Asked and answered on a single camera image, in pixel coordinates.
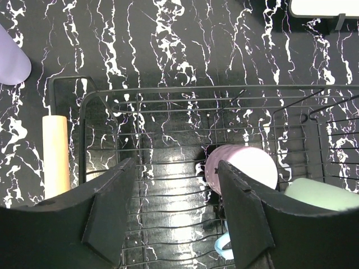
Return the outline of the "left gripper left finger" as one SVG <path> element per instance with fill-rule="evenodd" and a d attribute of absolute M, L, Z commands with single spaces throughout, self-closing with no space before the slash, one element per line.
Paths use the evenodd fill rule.
<path fill-rule="evenodd" d="M 2 268 L 119 268 L 136 164 L 35 206 L 1 208 Z"/>

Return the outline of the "lavender plastic cup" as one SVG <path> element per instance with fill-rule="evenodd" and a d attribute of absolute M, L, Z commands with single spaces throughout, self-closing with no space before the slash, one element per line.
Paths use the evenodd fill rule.
<path fill-rule="evenodd" d="M 1 26 L 1 84 L 17 85 L 31 74 L 29 57 L 14 42 L 9 33 Z"/>

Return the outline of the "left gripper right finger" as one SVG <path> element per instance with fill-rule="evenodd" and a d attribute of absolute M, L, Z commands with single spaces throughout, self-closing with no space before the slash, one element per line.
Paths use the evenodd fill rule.
<path fill-rule="evenodd" d="M 308 205 L 224 160 L 218 175 L 237 268 L 358 267 L 358 209 Z"/>

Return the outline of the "green plastic cup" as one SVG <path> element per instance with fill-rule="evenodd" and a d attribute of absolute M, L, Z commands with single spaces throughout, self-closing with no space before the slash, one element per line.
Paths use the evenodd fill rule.
<path fill-rule="evenodd" d="M 358 208 L 358 194 L 307 178 L 295 179 L 284 194 L 303 203 L 332 211 Z"/>

